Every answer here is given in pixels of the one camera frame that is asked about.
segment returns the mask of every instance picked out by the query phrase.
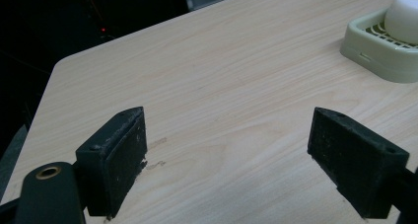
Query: dark background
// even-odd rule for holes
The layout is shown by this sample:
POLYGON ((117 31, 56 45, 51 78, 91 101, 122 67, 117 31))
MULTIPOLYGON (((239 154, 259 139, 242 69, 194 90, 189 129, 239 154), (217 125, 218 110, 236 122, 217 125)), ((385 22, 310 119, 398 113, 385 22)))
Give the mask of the dark background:
POLYGON ((187 12, 185 0, 0 0, 0 159, 58 60, 187 12))

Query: table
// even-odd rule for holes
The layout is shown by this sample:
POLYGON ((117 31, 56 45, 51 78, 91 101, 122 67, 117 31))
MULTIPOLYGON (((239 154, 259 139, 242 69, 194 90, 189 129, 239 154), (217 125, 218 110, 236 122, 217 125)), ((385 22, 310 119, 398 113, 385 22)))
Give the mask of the table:
POLYGON ((110 223, 365 223, 307 144, 323 107, 418 167, 418 84, 339 53, 348 22, 391 1, 227 0, 61 60, 2 203, 29 171, 75 162, 114 114, 143 106, 149 165, 110 223))

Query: white round object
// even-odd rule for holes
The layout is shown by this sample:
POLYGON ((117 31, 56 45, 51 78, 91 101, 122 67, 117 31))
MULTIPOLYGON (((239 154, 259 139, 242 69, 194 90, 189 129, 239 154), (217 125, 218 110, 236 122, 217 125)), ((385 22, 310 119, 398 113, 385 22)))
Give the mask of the white round object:
POLYGON ((393 38, 418 44, 418 0, 394 0, 386 12, 384 27, 393 38))

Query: light wood tabletop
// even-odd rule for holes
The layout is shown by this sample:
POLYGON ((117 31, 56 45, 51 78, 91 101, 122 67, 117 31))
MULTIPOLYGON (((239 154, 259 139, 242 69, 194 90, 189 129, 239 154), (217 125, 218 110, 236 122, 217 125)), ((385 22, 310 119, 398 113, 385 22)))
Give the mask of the light wood tabletop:
POLYGON ((2 203, 31 170, 75 162, 113 115, 142 106, 148 166, 110 223, 395 223, 394 207, 363 220, 307 153, 323 107, 418 167, 418 84, 387 82, 339 52, 351 20, 391 2, 226 0, 61 60, 2 203))

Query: soap dish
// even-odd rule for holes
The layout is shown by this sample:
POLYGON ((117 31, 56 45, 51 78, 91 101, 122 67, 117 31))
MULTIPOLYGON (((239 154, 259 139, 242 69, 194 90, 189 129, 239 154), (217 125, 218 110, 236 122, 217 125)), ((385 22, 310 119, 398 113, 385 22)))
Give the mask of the soap dish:
POLYGON ((418 82, 418 44, 390 37, 384 29, 386 11, 350 22, 340 52, 388 81, 418 82))

